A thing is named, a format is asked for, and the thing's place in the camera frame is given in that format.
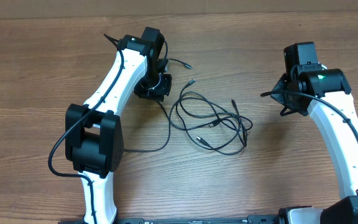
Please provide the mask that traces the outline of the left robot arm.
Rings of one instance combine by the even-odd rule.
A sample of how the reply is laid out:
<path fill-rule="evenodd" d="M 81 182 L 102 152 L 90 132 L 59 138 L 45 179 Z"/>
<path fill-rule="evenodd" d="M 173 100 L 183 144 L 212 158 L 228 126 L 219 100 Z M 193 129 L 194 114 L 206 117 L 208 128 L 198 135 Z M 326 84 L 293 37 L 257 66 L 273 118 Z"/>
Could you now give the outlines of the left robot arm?
<path fill-rule="evenodd" d="M 65 157 L 81 178 L 86 212 L 82 223 L 114 223 L 113 173 L 124 152 L 121 115 L 131 94 L 163 101 L 172 76 L 166 73 L 163 34 L 146 27 L 140 37 L 116 40 L 113 66 L 102 84 L 82 105 L 71 104 L 65 114 Z"/>

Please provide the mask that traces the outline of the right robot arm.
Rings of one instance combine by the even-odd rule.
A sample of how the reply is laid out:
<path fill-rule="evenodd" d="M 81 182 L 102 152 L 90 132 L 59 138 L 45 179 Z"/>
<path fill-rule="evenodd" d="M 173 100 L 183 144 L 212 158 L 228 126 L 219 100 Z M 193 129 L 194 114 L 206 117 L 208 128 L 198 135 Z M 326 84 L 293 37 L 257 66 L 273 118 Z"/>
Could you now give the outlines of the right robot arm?
<path fill-rule="evenodd" d="M 286 72 L 264 93 L 283 105 L 281 116 L 299 113 L 317 125 L 329 151 L 340 201 L 328 208 L 281 208 L 274 223 L 358 223 L 358 117 L 342 70 L 319 62 L 313 42 L 283 50 Z"/>

